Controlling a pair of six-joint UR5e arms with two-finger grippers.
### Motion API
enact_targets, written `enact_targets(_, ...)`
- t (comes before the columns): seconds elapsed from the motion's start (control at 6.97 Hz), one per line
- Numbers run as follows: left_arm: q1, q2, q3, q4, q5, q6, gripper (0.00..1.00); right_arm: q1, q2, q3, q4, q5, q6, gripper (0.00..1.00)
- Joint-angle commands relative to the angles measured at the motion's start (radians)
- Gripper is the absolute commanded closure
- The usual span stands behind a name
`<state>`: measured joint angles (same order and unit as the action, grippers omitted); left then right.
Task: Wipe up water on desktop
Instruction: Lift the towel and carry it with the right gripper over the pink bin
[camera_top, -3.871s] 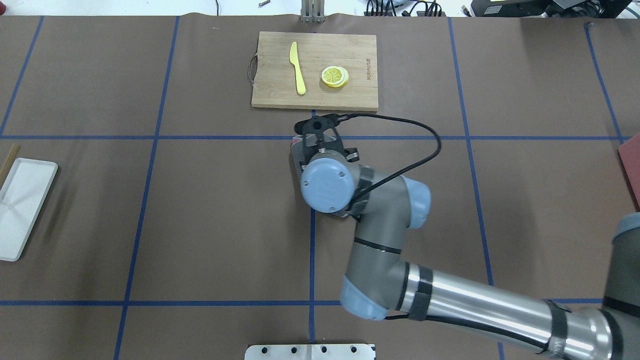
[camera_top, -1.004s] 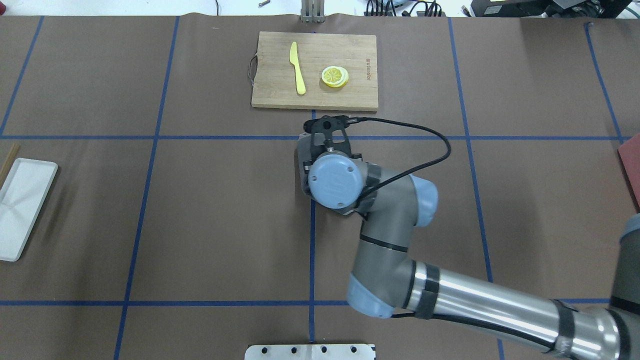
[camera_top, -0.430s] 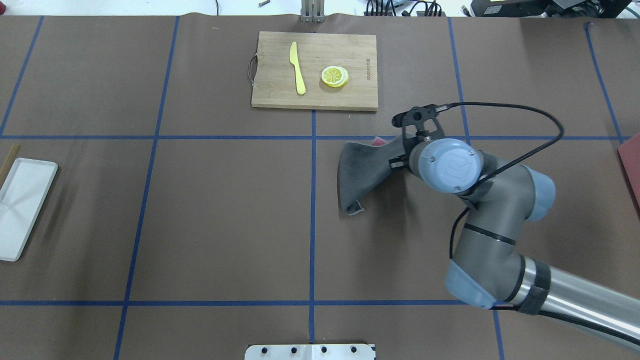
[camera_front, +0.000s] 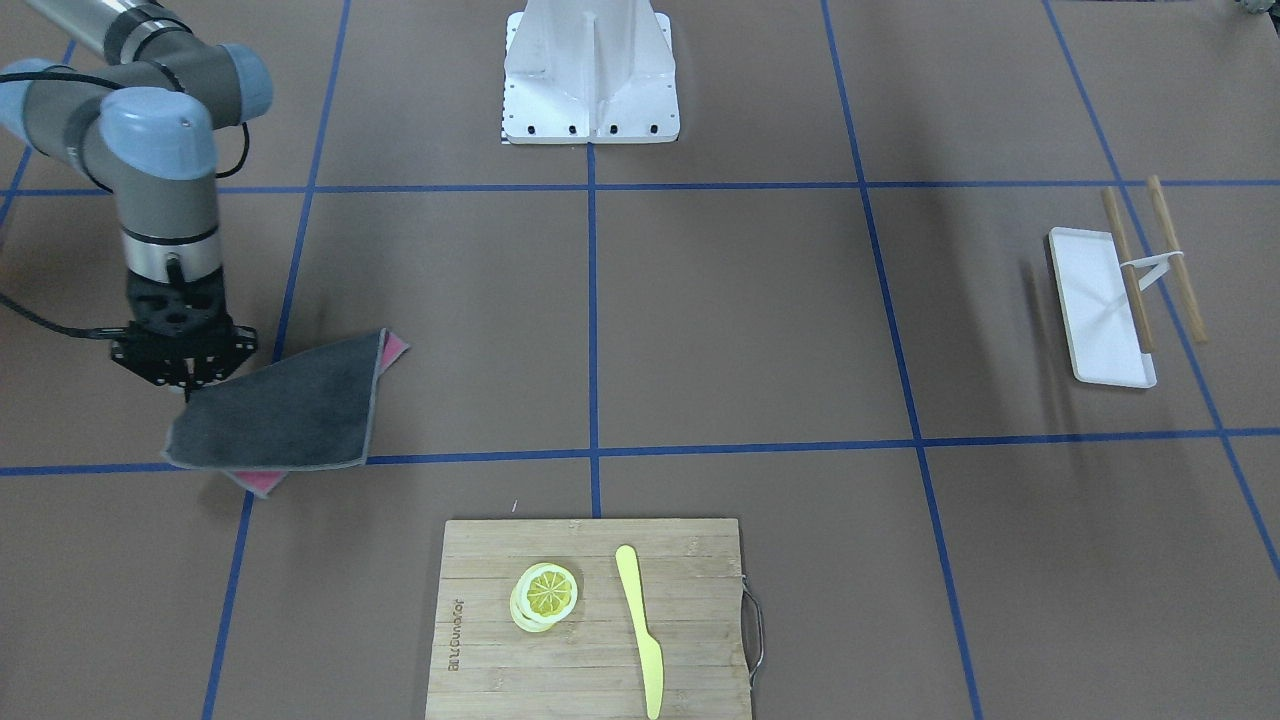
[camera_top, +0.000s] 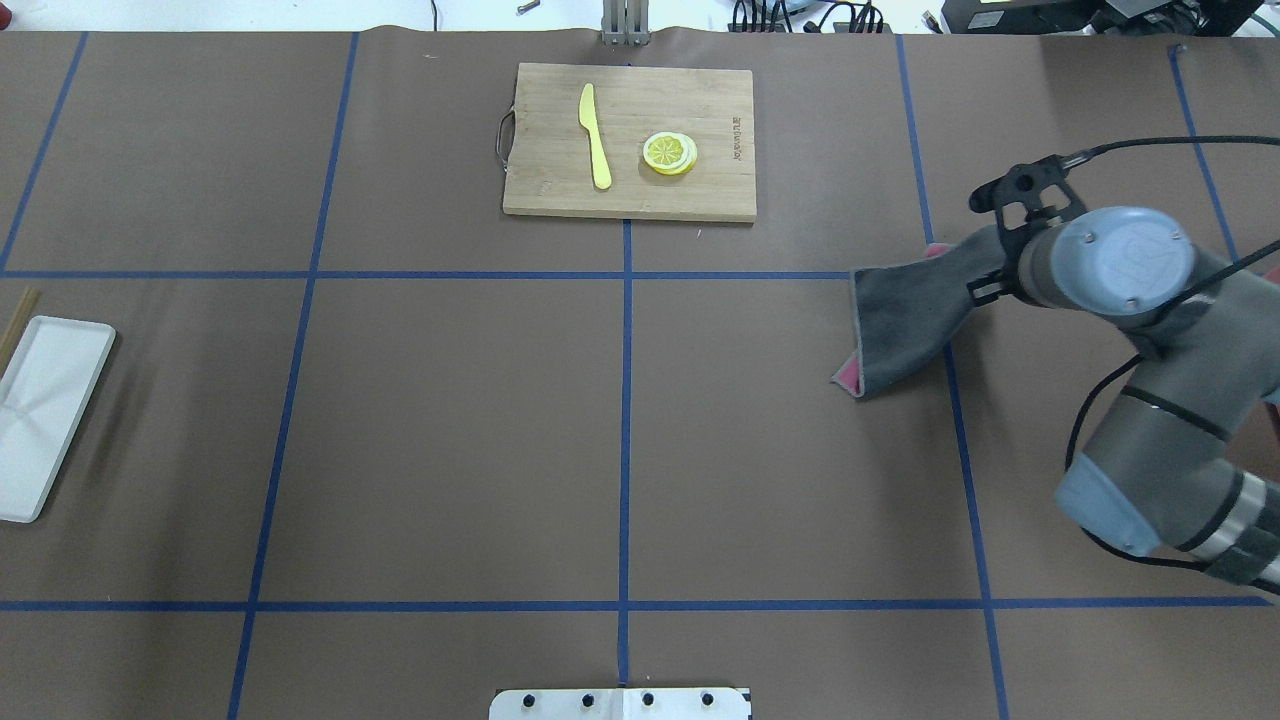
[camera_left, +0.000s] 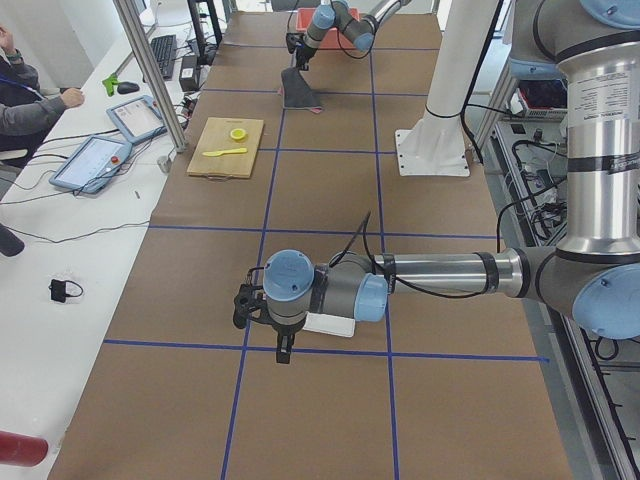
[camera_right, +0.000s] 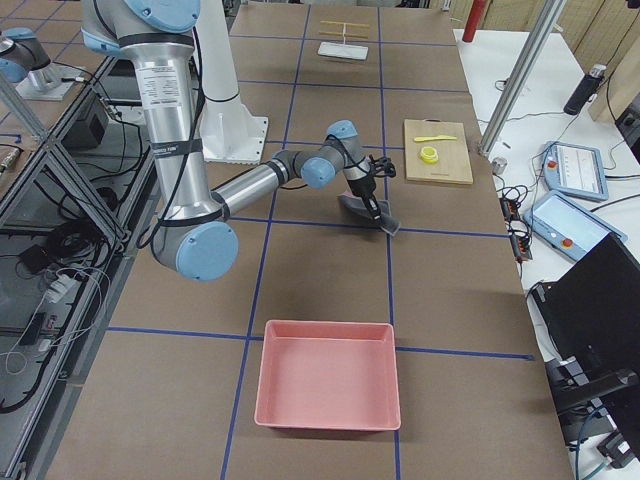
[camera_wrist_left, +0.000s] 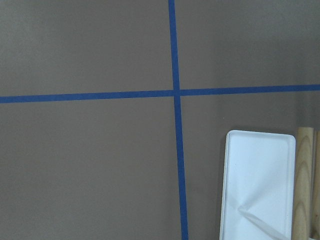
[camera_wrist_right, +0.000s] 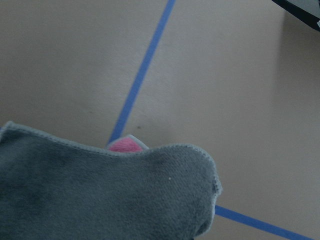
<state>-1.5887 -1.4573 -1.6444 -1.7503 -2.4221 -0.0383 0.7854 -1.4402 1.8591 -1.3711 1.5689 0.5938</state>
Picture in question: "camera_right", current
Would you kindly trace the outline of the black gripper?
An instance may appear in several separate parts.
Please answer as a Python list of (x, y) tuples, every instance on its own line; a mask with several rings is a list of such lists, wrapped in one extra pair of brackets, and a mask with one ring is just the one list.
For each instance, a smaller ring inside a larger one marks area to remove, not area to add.
[(376, 190), (375, 179), (368, 175), (358, 179), (348, 179), (347, 183), (351, 193), (364, 201), (364, 205), (373, 221), (380, 221), (382, 211), (380, 205), (375, 198)]

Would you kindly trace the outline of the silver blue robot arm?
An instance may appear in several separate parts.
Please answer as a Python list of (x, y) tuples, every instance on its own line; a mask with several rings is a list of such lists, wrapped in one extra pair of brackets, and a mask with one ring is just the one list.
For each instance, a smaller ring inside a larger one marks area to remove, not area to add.
[(239, 251), (229, 217), (294, 179), (320, 189), (343, 174), (360, 210), (383, 223), (373, 161), (348, 120), (314, 150), (280, 151), (209, 185), (206, 161), (257, 145), (262, 130), (240, 99), (220, 2), (86, 1), (82, 12), (86, 46), (135, 69), (164, 199), (146, 245), (163, 266), (197, 281), (223, 276)]
[(1, 32), (1, 73), (23, 99), (62, 101), (71, 88), (62, 72), (31, 29)]

